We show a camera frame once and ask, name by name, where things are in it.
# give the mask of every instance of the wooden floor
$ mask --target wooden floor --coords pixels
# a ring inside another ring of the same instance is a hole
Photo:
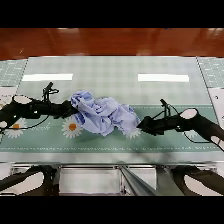
[[[224,57],[224,28],[0,28],[0,60],[59,55]]]

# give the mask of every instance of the daisy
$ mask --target daisy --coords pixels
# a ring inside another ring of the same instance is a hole
[[[198,135],[197,132],[195,132],[194,130],[185,131],[185,133],[188,138],[194,138]]]
[[[27,126],[26,126],[25,118],[20,118],[18,121],[16,121],[15,124],[13,124],[10,127],[10,128],[14,128],[14,130],[12,129],[5,130],[5,134],[8,135],[8,138],[17,138],[23,134],[23,130],[19,128],[26,128],[26,127]]]
[[[66,138],[75,138],[76,136],[79,136],[83,130],[76,122],[73,117],[69,117],[63,122],[62,125],[62,131],[64,132],[63,135],[66,136]]]
[[[141,134],[141,131],[138,128],[135,128],[132,132],[128,133],[128,134],[124,134],[126,135],[126,138],[135,138],[138,137]]]

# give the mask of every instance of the table surface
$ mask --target table surface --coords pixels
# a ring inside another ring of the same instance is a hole
[[[195,107],[203,116],[217,123],[200,63],[200,58],[195,57],[39,57],[28,59],[23,75],[72,73],[71,81],[52,80],[54,88],[60,91],[51,96],[54,103],[69,99],[78,90],[88,90],[95,98],[110,96],[119,103],[131,105],[143,119],[144,116],[155,116],[160,112],[160,99],[164,99],[178,111]],[[189,82],[138,82],[140,73],[188,75]],[[17,93],[41,99],[42,89],[48,83],[21,81]],[[43,118],[23,119],[19,124],[31,126]],[[64,122],[75,121],[70,118],[49,118],[36,128],[22,131],[17,138],[4,136],[0,145],[1,160],[139,164],[224,160],[224,154],[215,145],[192,143],[182,133],[175,131],[167,131],[164,136],[156,137],[141,133],[131,139],[118,130],[106,137],[79,130],[81,135],[70,139],[62,131]],[[187,135],[194,141],[202,140],[194,131]]]

